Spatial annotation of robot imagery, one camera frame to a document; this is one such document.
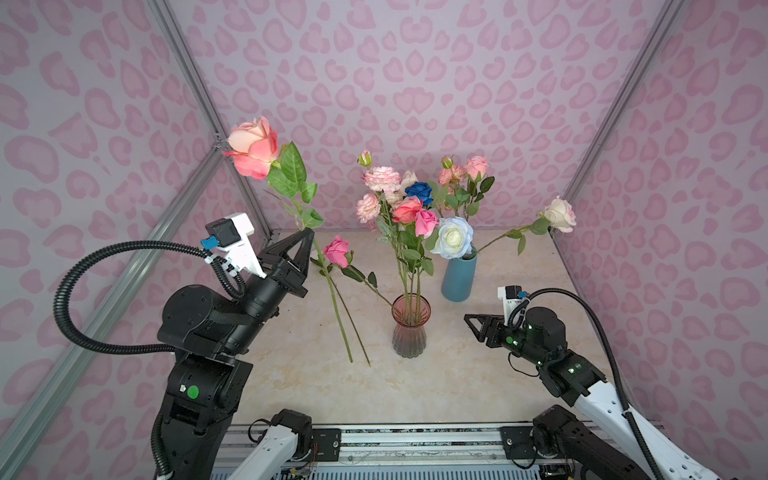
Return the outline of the magenta rose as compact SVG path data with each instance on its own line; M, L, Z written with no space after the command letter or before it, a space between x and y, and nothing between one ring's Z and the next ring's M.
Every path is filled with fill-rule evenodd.
M436 228L439 226L438 216L432 211L427 209L421 209L416 213L416 219L414 223L414 233L418 240L417 251L419 252L419 259L416 261L416 312L418 314L417 322L422 321L422 305L424 300L422 299L422 281L423 274L427 276L434 275L434 264L432 259L427 255L428 247L430 246L429 240L433 237Z
M350 363L354 362L350 340L346 332L346 324L342 318L342 314L346 315L346 318L352 327L354 338L357 340L358 346L361 349L365 363L368 366L371 366L372 362L362 340L362 336L356 326L351 310L349 309L337 282L333 278L333 273L340 272L344 277L364 285L388 306L392 306L393 302L381 293L378 288L376 274L373 271L364 274L354 265L354 251L352 250L350 243L344 240L340 235L334 237L330 243L324 247L321 247L317 241L314 241L313 247L314 252L310 255L310 262L317 268L318 274L325 280L329 289L333 313L342 337L347 359Z

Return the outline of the teal ceramic vase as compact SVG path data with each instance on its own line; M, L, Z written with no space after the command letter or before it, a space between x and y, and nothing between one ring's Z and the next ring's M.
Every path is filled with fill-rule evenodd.
M460 303L469 298L476 272L477 256L477 249L472 247L466 255L448 262L441 285L441 293L447 300Z

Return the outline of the dark red glass vase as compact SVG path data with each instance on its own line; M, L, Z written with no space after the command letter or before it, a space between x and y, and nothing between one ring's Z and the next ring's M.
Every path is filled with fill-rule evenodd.
M391 307L395 321L392 348L403 358L416 358L426 349L425 325L431 318L430 303L415 293L400 295Z

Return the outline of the light blue white rose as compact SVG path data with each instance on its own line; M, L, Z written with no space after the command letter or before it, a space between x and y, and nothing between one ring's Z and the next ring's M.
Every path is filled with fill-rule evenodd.
M473 237L474 230L464 218L442 218L430 252L448 260L463 258L472 251Z

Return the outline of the salmon pink rose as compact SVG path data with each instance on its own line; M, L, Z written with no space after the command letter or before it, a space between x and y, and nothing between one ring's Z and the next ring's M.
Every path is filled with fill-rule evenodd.
M318 185L309 180L298 147L293 142L281 145L265 117L234 127L224 154L241 176L267 182L267 193L283 206L298 229L314 230L324 224L312 206Z

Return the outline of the pink peony flower stem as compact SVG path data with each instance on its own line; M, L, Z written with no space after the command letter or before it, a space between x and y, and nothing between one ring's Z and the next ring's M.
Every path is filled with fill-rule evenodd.
M384 193L402 189L400 187L402 176L392 167L375 166L373 164L372 155L367 150L364 150L358 157L358 163L364 168L362 181L364 186L368 189L368 192L357 202L357 217L361 223L371 224L377 228L380 237L384 242L390 244L396 257L396 234L392 219L392 212L395 208L392 208L386 202ZM396 262L398 275L401 280L397 258Z

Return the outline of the peach spray rose branch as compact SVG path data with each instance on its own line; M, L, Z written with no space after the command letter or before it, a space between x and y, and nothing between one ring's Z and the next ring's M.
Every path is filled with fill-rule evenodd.
M393 192L385 192L384 197L386 202L392 207L397 208L406 198L406 194L402 189L393 191Z

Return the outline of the dark blue small flower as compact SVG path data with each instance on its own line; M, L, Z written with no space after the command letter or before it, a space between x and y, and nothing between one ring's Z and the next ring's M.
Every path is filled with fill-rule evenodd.
M405 188L407 197L417 198L423 207L429 207L433 202L433 188L427 182L414 182Z

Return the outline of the pink spray rose branch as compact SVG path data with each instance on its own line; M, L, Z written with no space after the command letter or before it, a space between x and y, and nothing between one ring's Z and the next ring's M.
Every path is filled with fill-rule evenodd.
M451 156L445 156L441 160L438 188L433 194L438 214L465 220L476 216L481 201L495 182L488 169L489 161L483 156L473 156L465 165L459 165Z

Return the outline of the large cream peach rose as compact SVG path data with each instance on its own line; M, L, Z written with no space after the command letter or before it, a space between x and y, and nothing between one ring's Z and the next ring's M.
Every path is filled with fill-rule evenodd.
M407 170L403 173L401 177L401 184L400 187L405 190L406 188L412 186L414 183L418 182L418 178L415 172L411 170Z

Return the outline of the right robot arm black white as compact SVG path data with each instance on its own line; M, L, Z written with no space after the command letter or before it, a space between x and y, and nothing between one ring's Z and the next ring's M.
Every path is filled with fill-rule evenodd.
M718 475L677 447L628 403L585 357L568 347L556 313L533 307L516 325L501 315L466 314L476 339L505 348L536 367L546 390L576 408L613 441L608 444L569 410L555 405L532 421L533 451L563 455L599 479L716 479Z

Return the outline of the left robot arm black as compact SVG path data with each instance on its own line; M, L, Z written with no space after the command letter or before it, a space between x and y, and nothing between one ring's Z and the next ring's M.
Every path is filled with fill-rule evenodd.
M167 300L157 338L175 363L150 434L157 478L209 478L253 369L241 357L287 295L306 296L314 236L305 228L262 250L264 275L222 270L224 294L192 284Z

